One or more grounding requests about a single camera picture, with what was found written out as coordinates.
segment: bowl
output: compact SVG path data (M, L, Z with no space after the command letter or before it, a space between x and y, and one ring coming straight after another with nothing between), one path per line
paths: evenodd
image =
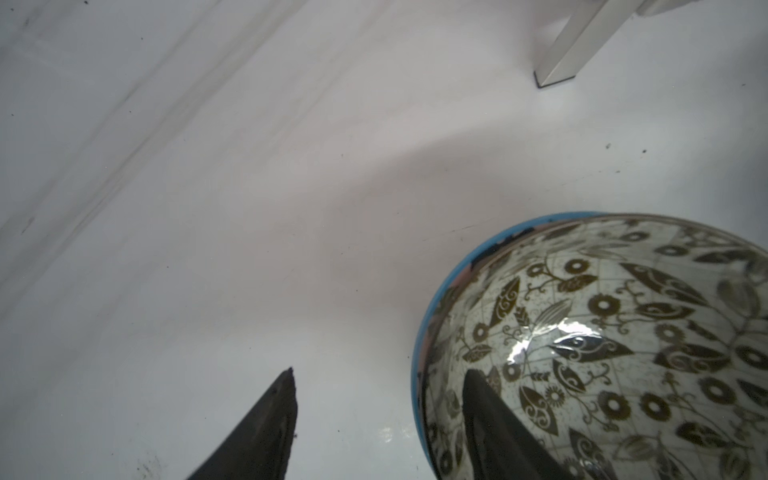
M478 370L575 478L768 472L768 253L645 214L541 217L443 283L412 368L438 478L474 478L462 412Z

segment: white table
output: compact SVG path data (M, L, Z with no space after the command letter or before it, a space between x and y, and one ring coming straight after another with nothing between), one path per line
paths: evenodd
M575 5L5 3L0 477L185 478L293 366L289 478L431 478L409 357L475 245L562 210L765 245L768 3L539 91Z

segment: blue bowl rim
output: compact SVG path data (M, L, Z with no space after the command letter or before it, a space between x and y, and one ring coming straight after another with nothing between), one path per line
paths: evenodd
M483 242L480 246L475 248L469 255L467 255L464 258L464 260L462 260L451 271L451 273L445 278L445 280L443 280L442 285L440 285L440 288L437 289L437 292L433 296L432 301L429 303L429 307L427 307L427 311L424 315L424 318L422 319L421 326L419 326L419 332L416 334L416 343L413 349L413 354L411 355L411 359L412 359L411 360L411 402L413 406L413 419L414 419L414 422L416 423L416 431L419 434L419 441L422 444L424 455L426 455L427 461L430 463L430 465L432 464L432 460L431 460L431 457L429 456L429 449L427 447L424 428L422 423L419 421L419 404L416 396L416 392L419 384L417 381L418 378L416 374L418 373L418 370L419 370L419 354L420 354L421 346L424 342L424 337L427 333L427 325L429 324L429 320L432 318L432 314L435 312L435 309L437 308L440 299L445 294L445 291L448 289L451 283L453 283L453 280L468 265L470 265L475 258L477 258L481 253L484 253L488 248L493 247L497 243L501 243L504 239L506 239L507 237L510 237L511 235L520 233L523 230L528 228L539 227L546 223L558 222L562 220L577 220L580 218L596 217L599 215L605 215L605 213L596 212L596 211L562 212L559 214L545 215L543 217L537 217L523 223L518 223L517 225L510 227L507 230L497 233L493 237Z

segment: leaf pattern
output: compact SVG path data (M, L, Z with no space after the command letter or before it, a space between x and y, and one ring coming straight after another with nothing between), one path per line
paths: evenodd
M728 449L720 456L720 477L723 480L747 480L752 464L742 449Z
M597 279L598 278L595 275L588 274L572 276L558 284L558 292L575 292L581 290Z
M645 435L631 435L625 438L614 453L614 460L640 462L656 456L659 441Z
M608 250L609 248L622 248L622 247L628 247L628 243L600 243L598 245L592 245L589 247L584 247L578 252L582 255L586 255L587 257L592 258L599 258L601 260L626 260L627 258L624 255L620 255L616 252L611 252Z
M680 468L663 452L656 455L656 473L659 474L659 480L681 480L683 478Z
M445 391L445 410L452 419L455 419L462 412L462 404L458 402L458 396L453 389Z
M747 365L760 370L768 370L768 355L760 352L758 349L754 349L749 345L739 345L734 351Z
M493 278L496 272L498 272L504 265L507 264L511 255L512 252L507 252L494 260L493 263L488 265L488 273L486 274L486 278Z
M578 223L575 223L573 225L568 225L566 227L558 228L557 230L553 230L550 233L547 233L547 236L544 237L544 240L552 240L553 238L562 237L563 235L566 235L571 232L571 230L577 228L579 226Z
M757 316L760 311L760 298L748 282L722 280L717 284L717 296L728 308L746 318Z
M491 390L496 392L496 395L502 394L502 376L499 375L496 367L493 367L491 371L488 372L485 381L488 382L488 386L491 387Z
M531 374L531 380L534 382L548 382L549 372L533 372Z
M445 339L439 343L436 343L434 347L432 347L432 351L429 352L429 359L428 363L437 363L439 362L443 356L445 356L445 353L448 352L448 349L450 347L450 341L451 339Z
M768 258L757 257L746 264L747 277L754 283L763 283L768 281Z
M558 382L560 382L566 389L571 390L574 393L584 393L587 391L584 382L581 381L581 377L556 359L552 360L552 372Z
M674 305L665 302L644 303L639 305L635 312L656 320L675 320L685 318L696 310L682 305Z
M515 319L520 326L528 326L531 324L531 317L528 316L528 312L525 311L524 306L520 306L515 309Z
M551 332L557 328L560 322L568 318L572 304L571 299L564 299L545 308L534 322L534 335Z
M649 266L637 265L636 263L619 263L619 265L656 293L661 293L681 302L709 306L704 297L701 296L701 293L698 293L683 280L675 278L668 273L650 268Z
M707 449L721 449L728 446L728 442L719 433L698 422L685 422L677 427L675 435Z
M752 260L755 254L751 250L737 249L721 252L709 252L694 258L699 263L731 263L735 260Z
M547 255L554 255L555 253L562 252L563 250L572 250L573 247L576 247L577 245L581 245L585 241L586 240L573 240L571 242L555 245L554 247L547 249Z
M704 327L694 322L693 320L688 320L688 329L691 332L698 333L699 335L701 335L707 340L712 340L713 342L717 341L717 335L705 329Z
M586 435L570 429L571 447L576 458L595 480L616 480L614 466L605 457L598 444L592 442Z
M716 372L730 364L730 357L706 346L681 343L661 350L654 363L681 372Z
M750 423L765 422L766 420L768 420L765 416L759 413L750 412L749 410L745 410L739 406L733 409L733 413L735 413L736 416L739 417L740 419Z
M768 409L768 390L765 390L761 386L757 386L754 383L749 383L746 380L738 379L737 383L746 396L755 402L757 405Z
M454 441L453 456L456 460L456 467L462 466L462 459L464 457L464 431L459 429L456 432L456 440Z
M634 353L625 345L606 336L567 336L550 347L558 355L575 362L594 362Z
M558 424L554 419L554 413L544 397L541 396L541 393L529 389L527 386L520 387L519 393L523 412L531 419L534 425L545 432L557 435Z
M685 227L682 230L685 244L689 247L735 247L733 240L722 237L713 231L696 227Z
M464 356L462 356L462 358L467 362L477 362L492 351L493 348L482 343L480 345L473 346L467 353L464 354Z
M437 303L437 307L435 307L435 315L444 315L448 312L448 309L453 304L453 300L456 297L456 294L458 292L458 287L456 286L449 286L445 289L445 292L440 297L440 300Z
M502 292L496 298L496 304L493 307L493 315L488 326L496 326L502 322L507 315L515 308L518 302L518 292L520 291L520 277L516 276L509 283L504 285Z

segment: white metal leg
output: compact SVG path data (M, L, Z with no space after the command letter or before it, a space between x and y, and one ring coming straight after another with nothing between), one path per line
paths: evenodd
M576 76L644 0L582 0L534 74L539 87Z

